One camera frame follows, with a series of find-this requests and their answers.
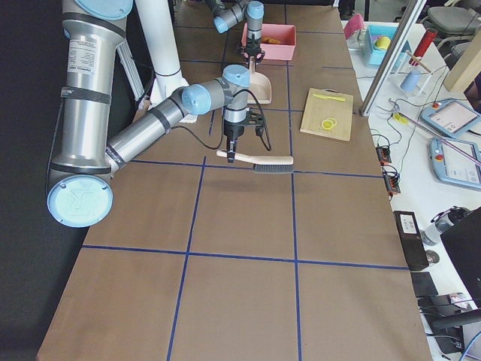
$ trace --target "tiled surface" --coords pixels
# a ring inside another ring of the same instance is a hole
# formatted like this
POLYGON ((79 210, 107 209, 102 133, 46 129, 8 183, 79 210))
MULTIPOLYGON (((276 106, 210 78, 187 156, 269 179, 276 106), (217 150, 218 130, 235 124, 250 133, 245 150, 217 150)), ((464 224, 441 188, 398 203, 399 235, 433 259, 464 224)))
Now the tiled surface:
POLYGON ((409 272, 299 265, 299 285, 304 361, 432 359, 409 272))
POLYGON ((190 257, 171 360, 296 359, 293 269, 190 257))
POLYGON ((38 361, 167 356, 183 257, 83 249, 38 361))
POLYGON ((300 259, 405 265, 384 181, 297 174, 295 201, 300 259))
MULTIPOLYGON (((218 35, 204 5, 181 8, 190 83, 241 62, 240 26, 218 35)), ((309 87, 360 102, 338 12, 266 11, 298 29, 292 62, 258 67, 274 88, 272 154, 293 154, 295 173, 229 165, 182 130, 161 139, 113 180, 113 210, 87 235, 41 361, 429 359, 367 120, 353 116, 350 142, 298 131, 309 87)), ((188 127, 212 145, 220 120, 188 127)), ((252 129, 238 150, 267 153, 252 129)))

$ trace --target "white label on black box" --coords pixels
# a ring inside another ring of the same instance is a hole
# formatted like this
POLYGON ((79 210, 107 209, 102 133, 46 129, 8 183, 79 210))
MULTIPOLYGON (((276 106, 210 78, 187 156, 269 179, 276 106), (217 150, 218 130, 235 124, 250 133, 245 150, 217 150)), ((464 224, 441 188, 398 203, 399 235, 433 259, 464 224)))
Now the white label on black box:
POLYGON ((67 71, 70 73, 95 74, 97 44, 93 41, 70 40, 67 71))
POLYGON ((416 234, 416 226, 414 226, 414 218, 409 214, 400 214, 401 225, 403 226, 403 232, 411 235, 416 234))

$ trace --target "wooden cutting board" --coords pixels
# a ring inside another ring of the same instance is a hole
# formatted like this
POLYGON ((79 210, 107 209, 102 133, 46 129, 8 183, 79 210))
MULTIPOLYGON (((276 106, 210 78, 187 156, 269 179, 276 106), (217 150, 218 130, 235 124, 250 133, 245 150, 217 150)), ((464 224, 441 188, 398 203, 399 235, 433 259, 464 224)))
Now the wooden cutting board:
POLYGON ((348 94, 310 88, 302 117, 301 132, 349 141, 351 139, 352 104, 353 97, 348 94), (315 95, 345 100, 321 99, 315 95), (329 130, 322 127, 322 121, 327 118, 334 118, 336 121, 336 126, 329 130))

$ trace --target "red cylinder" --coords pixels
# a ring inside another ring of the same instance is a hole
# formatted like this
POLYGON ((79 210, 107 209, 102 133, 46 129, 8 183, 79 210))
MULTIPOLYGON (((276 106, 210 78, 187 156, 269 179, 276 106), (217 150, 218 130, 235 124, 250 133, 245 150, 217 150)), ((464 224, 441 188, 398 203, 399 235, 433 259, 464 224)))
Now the red cylinder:
MULTIPOLYGON (((428 49, 429 45, 433 42, 433 40, 436 38, 437 35, 437 30, 433 28, 428 28, 426 29, 426 32, 422 36, 421 41, 418 44, 418 47, 414 51, 414 56, 416 58, 422 58, 424 54, 426 53, 426 50, 428 49)), ((409 63, 411 65, 416 66, 417 63, 414 60, 410 60, 409 63)))

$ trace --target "pink plastic container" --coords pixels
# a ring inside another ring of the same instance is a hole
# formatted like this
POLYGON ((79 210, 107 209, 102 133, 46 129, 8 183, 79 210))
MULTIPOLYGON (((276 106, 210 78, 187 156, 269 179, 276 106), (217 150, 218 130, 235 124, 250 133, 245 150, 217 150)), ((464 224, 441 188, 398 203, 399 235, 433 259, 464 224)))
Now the pink plastic container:
MULTIPOLYGON (((265 51, 264 59, 271 60, 292 60, 295 49, 295 26, 281 24, 262 24, 262 36, 280 41, 276 44, 261 44, 265 51)), ((242 32, 242 46, 246 46, 247 24, 244 24, 242 32)))

